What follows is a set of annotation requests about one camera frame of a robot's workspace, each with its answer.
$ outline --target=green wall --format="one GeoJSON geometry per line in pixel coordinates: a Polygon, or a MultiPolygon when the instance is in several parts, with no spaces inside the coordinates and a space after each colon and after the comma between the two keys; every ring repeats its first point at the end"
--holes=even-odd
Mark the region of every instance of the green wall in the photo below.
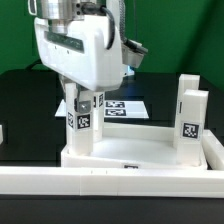
{"type": "MultiPolygon", "coordinates": [[[[126,6],[127,37],[149,49],[138,71],[200,73],[224,90],[223,0],[126,0],[126,6]]],[[[27,0],[2,1],[0,24],[0,73],[38,58],[27,0]]]]}
{"type": "Polygon", "coordinates": [[[0,24],[0,73],[24,68],[38,58],[27,0],[1,1],[0,24]]]}

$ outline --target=black surface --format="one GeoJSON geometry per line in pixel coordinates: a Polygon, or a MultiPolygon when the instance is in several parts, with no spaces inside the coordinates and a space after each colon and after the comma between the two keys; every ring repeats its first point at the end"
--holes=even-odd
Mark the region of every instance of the black surface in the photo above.
{"type": "MultiPolygon", "coordinates": [[[[137,74],[126,80],[120,90],[107,93],[107,99],[142,99],[150,119],[113,121],[173,126],[177,86],[176,74],[137,74]]],[[[224,94],[204,79],[200,88],[210,91],[206,128],[223,143],[224,94]]],[[[54,72],[15,70],[0,76],[0,123],[5,137],[0,165],[60,165],[65,119],[56,119],[54,114],[62,95],[54,72]]],[[[219,224],[223,210],[223,199],[0,195],[0,223],[4,224],[219,224]]]]}

